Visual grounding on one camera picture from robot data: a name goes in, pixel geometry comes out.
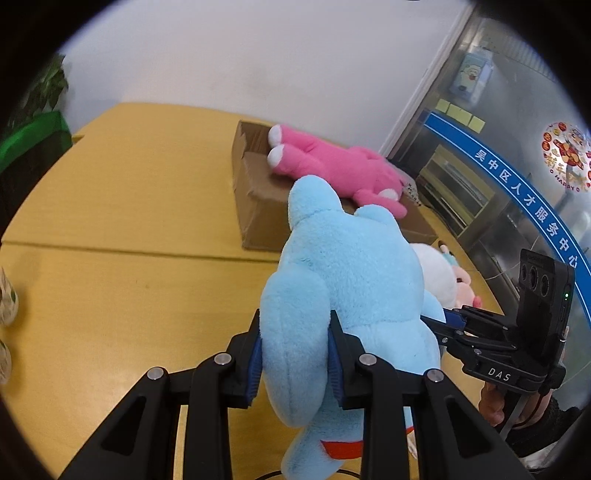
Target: black cable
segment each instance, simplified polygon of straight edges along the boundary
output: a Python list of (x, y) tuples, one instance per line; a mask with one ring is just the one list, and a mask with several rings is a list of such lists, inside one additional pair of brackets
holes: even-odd
[[(361, 478), (361, 476), (357, 472), (352, 472), (351, 470), (344, 470), (342, 468), (339, 468), (336, 472), (342, 473), (343, 475), (353, 476), (355, 478)], [(276, 470), (275, 472), (265, 473), (265, 475), (261, 475), (260, 477), (255, 478), (255, 480), (267, 480), (268, 478), (273, 478), (274, 476), (279, 475), (281, 475), (281, 471)]]
[(534, 415), (538, 412), (538, 410), (540, 409), (540, 405), (542, 404), (542, 399), (544, 397), (542, 395), (540, 395), (540, 397), (538, 398), (537, 403), (535, 404), (535, 407), (533, 409), (533, 411), (530, 413), (530, 416), (527, 417), (524, 421), (520, 422), (520, 423), (516, 423), (515, 425), (513, 425), (512, 428), (517, 428), (517, 427), (522, 427), (523, 425), (525, 425), (526, 423), (528, 423), (532, 418), (534, 418)]

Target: green cloth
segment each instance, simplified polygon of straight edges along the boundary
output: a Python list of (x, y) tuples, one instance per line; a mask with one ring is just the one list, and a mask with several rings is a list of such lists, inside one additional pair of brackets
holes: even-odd
[(61, 112), (42, 113), (31, 123), (14, 132), (0, 144), (0, 173), (18, 157), (55, 132), (67, 133), (61, 136), (61, 146), (65, 153), (72, 146), (72, 136)]

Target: metal screw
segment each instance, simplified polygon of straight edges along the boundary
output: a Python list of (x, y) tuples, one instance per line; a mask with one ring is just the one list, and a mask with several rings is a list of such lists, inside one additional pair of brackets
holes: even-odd
[(375, 357), (375, 355), (372, 355), (371, 353), (364, 353), (359, 357), (359, 362), (369, 367), (371, 365), (375, 365), (376, 363), (378, 363), (378, 359)]
[(152, 367), (148, 370), (147, 375), (150, 380), (158, 380), (164, 375), (164, 369), (160, 367)]
[(432, 382), (439, 383), (443, 381), (445, 375), (443, 375), (443, 372), (441, 370), (438, 370), (437, 368), (432, 368), (431, 370), (427, 371), (427, 378)]
[(232, 355), (226, 352), (219, 353), (213, 358), (213, 361), (218, 365), (227, 365), (232, 361)]

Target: plush toy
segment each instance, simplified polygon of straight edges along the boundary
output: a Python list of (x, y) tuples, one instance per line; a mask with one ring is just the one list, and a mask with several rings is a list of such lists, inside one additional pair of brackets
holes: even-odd
[[(417, 256), (385, 208), (345, 213), (316, 176), (290, 191), (291, 236), (261, 297), (260, 332), (267, 393), (278, 417), (304, 427), (287, 450), (288, 480), (324, 480), (362, 453), (363, 411), (342, 410), (327, 383), (330, 311), (367, 352), (423, 374), (440, 353), (424, 314), (444, 321), (425, 291)], [(412, 428), (405, 410), (407, 427)]]
[(470, 275), (460, 267), (456, 257), (445, 244), (440, 242), (440, 249), (426, 244), (411, 244), (418, 256), (425, 289), (446, 309), (461, 308), (464, 305), (481, 308), (482, 300), (475, 296), (470, 286)]
[(359, 206), (381, 205), (396, 218), (407, 214), (399, 199), (410, 177), (403, 178), (399, 169), (376, 152), (363, 147), (340, 148), (286, 125), (271, 128), (269, 144), (273, 149), (267, 158), (274, 173), (294, 180), (316, 175), (339, 197), (351, 198)]
[(458, 283), (446, 257), (431, 245), (411, 244), (411, 247), (421, 262), (425, 290), (433, 294), (443, 308), (455, 308)]
[(456, 257), (449, 251), (447, 245), (441, 241), (439, 242), (439, 250), (441, 250), (445, 259), (452, 266), (452, 270), (456, 276), (456, 308), (462, 308), (464, 305), (470, 305), (477, 309), (482, 308), (482, 299), (478, 295), (474, 295), (474, 291), (470, 286), (472, 279), (468, 275), (468, 272), (458, 265)]

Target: yellow table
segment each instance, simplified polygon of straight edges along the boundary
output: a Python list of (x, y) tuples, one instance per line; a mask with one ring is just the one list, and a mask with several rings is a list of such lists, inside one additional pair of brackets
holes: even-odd
[(178, 105), (112, 108), (43, 177), (3, 243), (277, 261), (241, 248), (230, 162), (241, 118)]
[[(194, 367), (250, 324), (278, 255), (241, 248), (230, 166), (239, 118), (118, 105), (83, 129), (4, 235), (0, 264), (21, 307), (0, 332), (14, 358), (2, 395), (54, 475), (148, 368)], [(500, 311), (475, 282), (485, 308)], [(482, 383), (449, 356), (443, 364), (477, 402)], [(230, 430), (237, 480), (278, 469), (295, 435), (264, 388), (252, 409), (231, 411)]]

